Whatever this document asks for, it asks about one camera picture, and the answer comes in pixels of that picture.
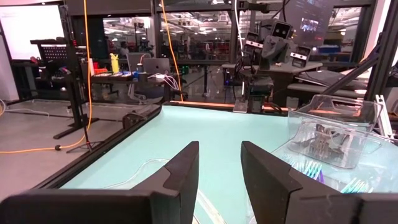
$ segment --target whiteboard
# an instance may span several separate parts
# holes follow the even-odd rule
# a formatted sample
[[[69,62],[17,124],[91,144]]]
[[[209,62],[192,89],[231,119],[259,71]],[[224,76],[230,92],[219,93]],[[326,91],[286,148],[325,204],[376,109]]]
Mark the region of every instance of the whiteboard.
[[[0,21],[14,60],[40,57],[37,45],[30,44],[31,40],[64,36],[58,6],[0,7]]]

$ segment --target orange cable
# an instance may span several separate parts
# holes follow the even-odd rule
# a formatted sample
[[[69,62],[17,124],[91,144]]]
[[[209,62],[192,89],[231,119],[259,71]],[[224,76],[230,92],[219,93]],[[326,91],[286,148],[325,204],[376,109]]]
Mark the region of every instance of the orange cable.
[[[86,49],[87,49],[87,61],[89,62],[90,60],[90,48],[89,48],[89,43],[88,43],[88,28],[87,28],[87,5],[86,5],[86,0],[83,0],[84,2],[84,12],[85,12],[85,30],[86,30]],[[93,115],[93,110],[92,110],[92,101],[91,101],[91,76],[90,76],[90,63],[88,63],[88,101],[90,102],[90,115],[88,118],[88,126],[87,126],[87,131],[90,129],[91,125],[91,118]],[[77,146],[84,140],[85,136],[81,137],[81,139],[69,146],[61,146],[61,149],[67,149],[71,148],[74,146]],[[37,151],[49,151],[49,150],[54,150],[53,147],[48,147],[48,148],[38,148],[38,149],[26,149],[26,150],[20,150],[20,151],[0,151],[0,154],[17,154],[17,153],[23,153],[23,152],[37,152]]]
[[[182,98],[182,88],[181,88],[180,72],[178,71],[177,61],[175,60],[175,56],[174,56],[174,51],[173,51],[173,46],[172,46],[172,39],[171,39],[171,37],[170,37],[169,24],[167,23],[166,12],[164,11],[164,1],[163,1],[163,0],[162,0],[162,10],[163,10],[164,22],[165,22],[165,24],[166,24],[166,29],[167,29],[167,36],[169,37],[170,51],[171,51],[171,53],[172,53],[172,57],[173,57],[173,61],[174,61],[175,70],[177,71],[178,87],[180,88],[181,101],[184,101],[184,99]]]

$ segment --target yellow bottle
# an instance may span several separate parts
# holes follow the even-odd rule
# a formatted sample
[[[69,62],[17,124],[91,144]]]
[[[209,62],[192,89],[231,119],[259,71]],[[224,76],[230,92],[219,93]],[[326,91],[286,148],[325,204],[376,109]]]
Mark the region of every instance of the yellow bottle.
[[[111,55],[111,65],[112,65],[112,72],[114,74],[119,72],[119,56],[110,53]]]

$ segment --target mint green table surface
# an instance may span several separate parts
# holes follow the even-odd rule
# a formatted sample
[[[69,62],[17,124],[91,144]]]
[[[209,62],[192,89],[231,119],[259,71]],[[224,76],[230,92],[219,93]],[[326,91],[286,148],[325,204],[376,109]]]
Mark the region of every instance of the mint green table surface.
[[[287,138],[286,117],[163,106],[157,117],[62,188],[101,189],[124,182],[146,161],[171,159],[191,141],[199,141],[199,189],[228,224],[243,224],[247,208],[242,141],[271,152]]]

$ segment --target laptop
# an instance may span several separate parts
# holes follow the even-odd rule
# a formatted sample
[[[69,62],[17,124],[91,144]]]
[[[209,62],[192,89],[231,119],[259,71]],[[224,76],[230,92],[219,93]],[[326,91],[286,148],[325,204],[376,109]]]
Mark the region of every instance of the laptop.
[[[168,58],[144,58],[144,72],[148,74],[170,73],[170,60]]]
[[[135,72],[137,70],[137,64],[140,63],[143,55],[145,55],[144,58],[151,58],[150,54],[145,52],[127,54],[127,63],[129,64],[130,72]]]

